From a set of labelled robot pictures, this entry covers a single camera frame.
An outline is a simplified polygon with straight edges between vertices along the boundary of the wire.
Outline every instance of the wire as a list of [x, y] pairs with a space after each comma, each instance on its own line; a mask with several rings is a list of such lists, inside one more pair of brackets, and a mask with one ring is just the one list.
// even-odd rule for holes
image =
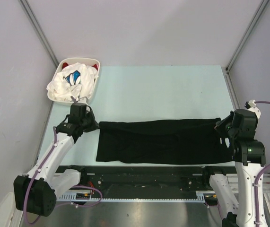
[[[255, 102], [260, 104], [270, 104], [268, 101], [256, 101]], [[258, 185], [259, 180], [262, 174], [264, 174], [268, 169], [270, 168], [270, 164], [264, 167], [256, 176], [256, 179], [254, 180], [254, 199], [255, 199], [255, 209], [256, 209], [256, 227], [260, 227], [260, 205], [259, 205], [259, 193], [258, 193]]]
[[77, 103], [77, 100], [76, 100], [73, 96], [71, 96], [70, 98], [72, 99], [72, 101], [73, 101], [74, 103]]
[[97, 205], [98, 203], [100, 203], [102, 198], [103, 198], [101, 191], [99, 191], [97, 188], [86, 187], [86, 186], [81, 186], [81, 185], [75, 185], [72, 188], [85, 188], [85, 189], [95, 190], [96, 192], [99, 193], [100, 198], [99, 198], [99, 200], [97, 202], [95, 202], [93, 204], [90, 204], [90, 205], [79, 205], [79, 204], [75, 204], [75, 203], [71, 203], [71, 202], [65, 202], [65, 203], [62, 203], [62, 204], [58, 204], [55, 208], [61, 207], [61, 206], [64, 206], [64, 205], [75, 205], [76, 207], [78, 207], [78, 206], [79, 207], [93, 207], [93, 206]]
[[[52, 154], [52, 152], [54, 151], [54, 149], [56, 147], [55, 146], [55, 144], [57, 143], [56, 127], [53, 127], [53, 132], [54, 132], [54, 143], [53, 143], [53, 145], [52, 145], [49, 153], [45, 156], [45, 158], [43, 159], [43, 161], [41, 162], [41, 164], [39, 165], [39, 167], [34, 172], [33, 177], [30, 180], [30, 183], [29, 183], [29, 185], [28, 185], [28, 187], [26, 189], [26, 195], [25, 195], [25, 200], [24, 200], [24, 204], [23, 204], [23, 216], [24, 216], [25, 223], [27, 225], [29, 225], [29, 226], [34, 225], [40, 219], [40, 217], [41, 217], [39, 215], [33, 222], [29, 222], [29, 220], [27, 218], [26, 208], [27, 208], [27, 202], [28, 202], [28, 198], [29, 198], [29, 194], [30, 194], [30, 191], [31, 191], [33, 182], [34, 182], [35, 178], [37, 177], [38, 173], [40, 172], [39, 170], [41, 170], [41, 168], [43, 167], [43, 165], [45, 164], [45, 162], [50, 157], [50, 155]], [[88, 206], [85, 206], [85, 205], [76, 205], [77, 207], [78, 206], [81, 206], [81, 207], [93, 207], [93, 206], [97, 205], [98, 203], [100, 203], [100, 201], [102, 200], [102, 193], [101, 193], [101, 191], [99, 191], [96, 188], [86, 187], [86, 186], [80, 186], [80, 185], [75, 185], [72, 188], [86, 188], [86, 189], [91, 189], [91, 190], [95, 190], [96, 192], [98, 192], [100, 194], [100, 198], [99, 198], [99, 200], [97, 202], [95, 202], [95, 203], [93, 203], [91, 205], [88, 205]], [[67, 205], [67, 204], [70, 204], [70, 203], [62, 203], [62, 204], [57, 205], [56, 207], [60, 207], [60, 206]]]
[[35, 219], [35, 221], [29, 222], [29, 220], [27, 219], [27, 214], [26, 214], [27, 201], [28, 201], [28, 198], [29, 198], [29, 194], [30, 194], [30, 190], [32, 188], [33, 182], [34, 182], [35, 178], [37, 177], [37, 175], [39, 173], [39, 169], [41, 170], [41, 168], [45, 164], [46, 160], [49, 158], [49, 156], [52, 154], [52, 152], [55, 149], [55, 144], [57, 143], [56, 127], [53, 127], [53, 132], [54, 132], [54, 143], [53, 143], [53, 146], [51, 147], [49, 153], [45, 156], [44, 160], [41, 162], [41, 164], [39, 165], [39, 167], [34, 172], [34, 175], [33, 175], [32, 179], [30, 180], [30, 183], [29, 183], [29, 185], [28, 185], [28, 187], [26, 189], [25, 201], [23, 203], [23, 216], [24, 216], [24, 220], [25, 220], [26, 224], [29, 225], [29, 226], [34, 225], [40, 219], [40, 215], [39, 215]]

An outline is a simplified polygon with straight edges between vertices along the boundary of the white cloth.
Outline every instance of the white cloth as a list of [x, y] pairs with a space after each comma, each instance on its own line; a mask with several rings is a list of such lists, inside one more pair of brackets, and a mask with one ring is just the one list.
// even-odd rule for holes
[[77, 101], [90, 99], [97, 77], [94, 67], [75, 63], [58, 72], [46, 89], [50, 92], [50, 97], [58, 101], [72, 101], [71, 96]]

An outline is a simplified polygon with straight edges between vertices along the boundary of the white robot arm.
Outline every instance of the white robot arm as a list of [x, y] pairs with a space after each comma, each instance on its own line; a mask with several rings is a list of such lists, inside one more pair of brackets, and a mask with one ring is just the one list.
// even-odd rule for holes
[[[248, 102], [248, 110], [235, 110], [224, 120], [217, 123], [217, 131], [230, 141], [235, 168], [239, 182], [239, 202], [237, 201], [226, 175], [220, 171], [209, 171], [209, 184], [218, 198], [219, 209], [224, 217], [223, 227], [267, 227], [263, 208], [262, 184], [257, 185], [255, 178], [265, 165], [265, 148], [254, 139], [255, 129], [261, 112], [255, 100]], [[256, 222], [255, 201], [259, 202], [260, 222]]]
[[18, 210], [27, 210], [42, 216], [49, 216], [56, 199], [80, 181], [81, 173], [67, 169], [54, 178], [66, 153], [83, 132], [99, 128], [92, 109], [82, 103], [74, 103], [70, 114], [54, 128], [54, 141], [39, 162], [25, 175], [14, 181], [15, 203]]

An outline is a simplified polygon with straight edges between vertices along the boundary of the light blue table surface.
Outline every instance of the light blue table surface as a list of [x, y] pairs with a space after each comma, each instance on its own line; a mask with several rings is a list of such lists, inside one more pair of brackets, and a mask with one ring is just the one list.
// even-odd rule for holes
[[[102, 67], [89, 104], [97, 122], [225, 118], [233, 110], [220, 66]], [[39, 157], [53, 139], [52, 127], [69, 112], [69, 106], [54, 103]], [[96, 162], [98, 139], [99, 130], [83, 134], [61, 165], [165, 166]]]

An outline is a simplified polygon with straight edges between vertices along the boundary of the white basket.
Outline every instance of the white basket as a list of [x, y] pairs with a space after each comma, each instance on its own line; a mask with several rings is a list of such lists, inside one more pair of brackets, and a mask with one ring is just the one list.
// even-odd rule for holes
[[[57, 70], [56, 70], [56, 72], [55, 72], [55, 74], [54, 74], [54, 76], [53, 76], [52, 81], [54, 80], [56, 74], [57, 74], [58, 72], [61, 72], [61, 71], [62, 71], [62, 65], [63, 65], [65, 62], [68, 63], [68, 65], [72, 65], [72, 64], [75, 64], [75, 63], [77, 63], [77, 62], [83, 63], [83, 64], [85, 64], [85, 65], [90, 65], [90, 66], [93, 66], [93, 65], [97, 64], [97, 66], [98, 66], [97, 75], [99, 75], [100, 62], [99, 62], [98, 60], [96, 60], [96, 59], [91, 59], [91, 58], [67, 58], [67, 59], [64, 59], [63, 61], [61, 61], [61, 62], [59, 63], [59, 66], [57, 67]], [[97, 81], [98, 81], [98, 78], [96, 78], [95, 81], [94, 81], [94, 89], [93, 89], [93, 93], [92, 93], [92, 96], [91, 96], [90, 99], [92, 99], [92, 97], [93, 97], [93, 95], [94, 95], [94, 90], [95, 90]], [[48, 98], [49, 98], [50, 100], [54, 101], [54, 102], [57, 102], [57, 103], [61, 104], [61, 105], [72, 105], [72, 104], [73, 104], [73, 101], [59, 101], [59, 100], [53, 99], [53, 98], [51, 97], [49, 91], [48, 91]], [[81, 98], [81, 99], [79, 100], [79, 102], [80, 102], [80, 103], [89, 103], [89, 99], [87, 99], [87, 98]]]

